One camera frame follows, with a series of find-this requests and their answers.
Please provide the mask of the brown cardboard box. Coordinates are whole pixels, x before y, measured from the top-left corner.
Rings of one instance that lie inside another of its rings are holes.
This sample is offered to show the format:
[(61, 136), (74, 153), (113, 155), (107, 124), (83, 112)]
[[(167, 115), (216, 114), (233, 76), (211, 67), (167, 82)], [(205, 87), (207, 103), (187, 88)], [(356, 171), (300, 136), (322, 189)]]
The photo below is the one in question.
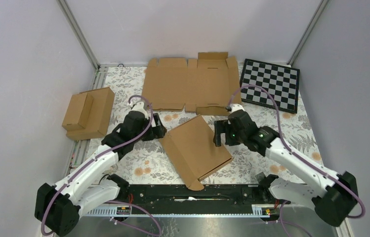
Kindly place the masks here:
[(214, 142), (214, 132), (201, 115), (168, 131), (160, 143), (186, 187), (204, 189), (202, 180), (233, 160), (233, 156)]
[(62, 122), (66, 136), (73, 141), (104, 137), (114, 98), (114, 92), (109, 87), (73, 95)]

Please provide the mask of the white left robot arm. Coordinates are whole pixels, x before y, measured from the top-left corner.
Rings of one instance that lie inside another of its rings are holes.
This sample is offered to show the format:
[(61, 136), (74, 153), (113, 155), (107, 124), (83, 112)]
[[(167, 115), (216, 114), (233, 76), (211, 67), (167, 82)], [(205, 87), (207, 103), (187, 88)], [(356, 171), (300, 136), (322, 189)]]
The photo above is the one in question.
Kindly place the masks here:
[(131, 199), (128, 181), (116, 174), (102, 173), (131, 152), (138, 141), (161, 139), (166, 131), (157, 113), (149, 117), (146, 112), (132, 110), (73, 173), (53, 185), (41, 185), (34, 217), (41, 222), (42, 235), (63, 237), (99, 205)]

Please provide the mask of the black white checkerboard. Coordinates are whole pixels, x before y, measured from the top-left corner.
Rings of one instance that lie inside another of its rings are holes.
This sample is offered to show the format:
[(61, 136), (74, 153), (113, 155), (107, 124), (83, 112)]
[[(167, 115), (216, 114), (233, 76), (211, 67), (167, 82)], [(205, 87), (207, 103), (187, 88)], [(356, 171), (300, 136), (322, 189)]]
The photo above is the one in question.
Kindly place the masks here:
[(296, 114), (298, 110), (300, 70), (289, 66), (246, 59), (240, 86), (257, 85), (274, 98), (280, 111)]

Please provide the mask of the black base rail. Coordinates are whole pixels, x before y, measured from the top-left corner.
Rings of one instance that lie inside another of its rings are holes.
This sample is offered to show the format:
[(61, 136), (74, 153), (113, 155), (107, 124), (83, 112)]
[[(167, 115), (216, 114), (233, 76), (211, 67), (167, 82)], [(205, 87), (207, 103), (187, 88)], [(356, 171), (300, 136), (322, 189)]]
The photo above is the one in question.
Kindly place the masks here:
[(155, 217), (270, 217), (279, 213), (282, 199), (257, 184), (206, 185), (191, 191), (185, 185), (128, 185), (116, 201), (140, 208), (117, 206), (118, 216)]

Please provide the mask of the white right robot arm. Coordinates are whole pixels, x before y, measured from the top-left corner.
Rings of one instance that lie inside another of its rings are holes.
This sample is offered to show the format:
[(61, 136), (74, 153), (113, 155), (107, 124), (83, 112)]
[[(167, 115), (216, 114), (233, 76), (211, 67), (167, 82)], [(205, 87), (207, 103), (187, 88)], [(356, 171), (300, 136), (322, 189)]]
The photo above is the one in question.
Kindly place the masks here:
[(340, 174), (308, 161), (277, 131), (268, 126), (258, 127), (245, 110), (232, 111), (227, 119), (214, 122), (213, 142), (217, 147), (222, 145), (221, 134), (225, 135), (226, 145), (243, 144), (250, 151), (283, 165), (303, 181), (293, 183), (268, 175), (260, 182), (261, 201), (272, 203), (281, 199), (301, 204), (333, 227), (340, 226), (358, 204), (358, 186), (353, 174), (348, 171)]

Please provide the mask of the folded brown cardboard box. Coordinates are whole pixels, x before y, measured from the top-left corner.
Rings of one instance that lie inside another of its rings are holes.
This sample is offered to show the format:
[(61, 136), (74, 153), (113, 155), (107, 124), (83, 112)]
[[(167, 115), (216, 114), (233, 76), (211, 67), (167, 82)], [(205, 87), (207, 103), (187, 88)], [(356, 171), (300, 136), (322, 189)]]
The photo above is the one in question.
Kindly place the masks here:
[(62, 122), (66, 136), (73, 141), (104, 137), (114, 98), (114, 92), (109, 87), (73, 95)]

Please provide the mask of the brown flat cardboard sheet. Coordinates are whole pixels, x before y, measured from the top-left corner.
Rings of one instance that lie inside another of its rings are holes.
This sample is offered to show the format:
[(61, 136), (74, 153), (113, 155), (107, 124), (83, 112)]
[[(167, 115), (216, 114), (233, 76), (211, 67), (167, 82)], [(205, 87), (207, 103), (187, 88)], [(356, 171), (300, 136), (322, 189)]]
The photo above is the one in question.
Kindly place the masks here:
[(142, 96), (154, 110), (227, 116), (229, 103), (241, 104), (238, 62), (227, 52), (200, 52), (197, 58), (153, 58)]

